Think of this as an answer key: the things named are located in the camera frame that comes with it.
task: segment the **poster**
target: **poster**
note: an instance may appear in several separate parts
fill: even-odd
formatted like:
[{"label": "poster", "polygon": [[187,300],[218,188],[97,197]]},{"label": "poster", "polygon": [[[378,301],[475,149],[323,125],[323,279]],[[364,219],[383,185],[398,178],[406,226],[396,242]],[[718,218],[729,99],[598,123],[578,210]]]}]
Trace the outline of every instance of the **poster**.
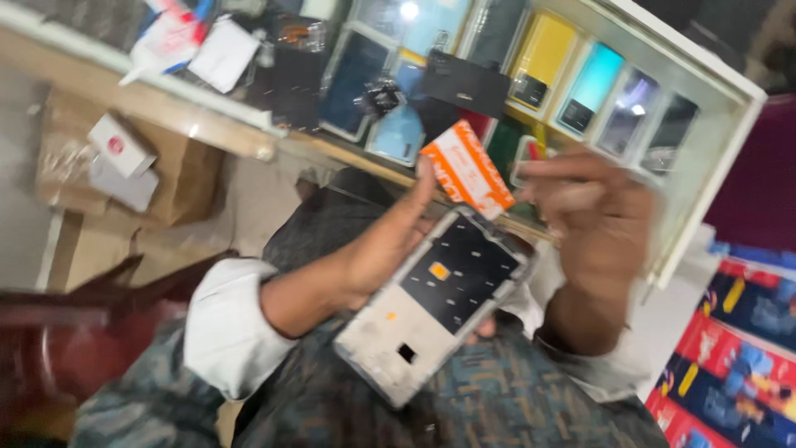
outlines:
[{"label": "poster", "polygon": [[796,281],[724,260],[700,308],[733,328],[796,352]]},{"label": "poster", "polygon": [[[721,442],[742,447],[796,446],[795,387],[796,362],[790,353],[732,331],[697,310],[647,407],[655,413],[661,411],[662,403],[677,405],[672,409],[691,419],[673,420],[696,429],[713,446]],[[685,429],[666,435],[673,446],[684,435],[691,438]]]}]

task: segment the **white shirt sleeve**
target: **white shirt sleeve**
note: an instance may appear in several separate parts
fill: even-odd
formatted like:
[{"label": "white shirt sleeve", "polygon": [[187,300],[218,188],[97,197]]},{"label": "white shirt sleeve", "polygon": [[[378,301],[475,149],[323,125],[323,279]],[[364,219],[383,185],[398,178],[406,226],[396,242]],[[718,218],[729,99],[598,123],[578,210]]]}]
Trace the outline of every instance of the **white shirt sleeve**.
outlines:
[{"label": "white shirt sleeve", "polygon": [[276,274],[261,260],[223,260],[193,293],[185,366],[226,399],[251,396],[295,345],[269,325],[259,306],[263,280]]}]

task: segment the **orange card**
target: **orange card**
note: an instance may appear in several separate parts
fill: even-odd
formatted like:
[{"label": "orange card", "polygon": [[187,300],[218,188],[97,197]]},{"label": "orange card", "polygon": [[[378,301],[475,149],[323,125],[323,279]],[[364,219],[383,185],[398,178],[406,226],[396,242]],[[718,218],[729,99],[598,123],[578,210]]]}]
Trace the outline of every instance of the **orange card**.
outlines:
[{"label": "orange card", "polygon": [[453,202],[467,202],[488,219],[516,203],[467,120],[454,124],[420,154],[431,158]]}]

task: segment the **camera cutout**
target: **camera cutout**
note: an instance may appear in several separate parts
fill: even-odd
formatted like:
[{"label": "camera cutout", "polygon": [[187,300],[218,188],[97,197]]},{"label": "camera cutout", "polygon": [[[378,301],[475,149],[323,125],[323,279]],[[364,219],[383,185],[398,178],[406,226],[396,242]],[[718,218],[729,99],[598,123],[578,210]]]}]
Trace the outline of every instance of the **camera cutout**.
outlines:
[{"label": "camera cutout", "polygon": [[401,357],[404,358],[406,360],[406,362],[408,362],[410,364],[417,357],[417,354],[415,353],[415,351],[412,350],[411,348],[409,348],[409,346],[406,345],[406,344],[401,344],[401,346],[398,347],[398,354],[401,355]]}]

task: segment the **yellow phone case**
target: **yellow phone case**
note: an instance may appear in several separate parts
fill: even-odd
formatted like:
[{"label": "yellow phone case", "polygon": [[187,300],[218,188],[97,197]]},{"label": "yellow phone case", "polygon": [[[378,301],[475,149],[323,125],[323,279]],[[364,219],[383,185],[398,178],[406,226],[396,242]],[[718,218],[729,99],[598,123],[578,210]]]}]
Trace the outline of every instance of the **yellow phone case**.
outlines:
[{"label": "yellow phone case", "polygon": [[564,19],[551,14],[537,15],[512,71],[511,98],[539,110],[577,37],[576,29]]}]

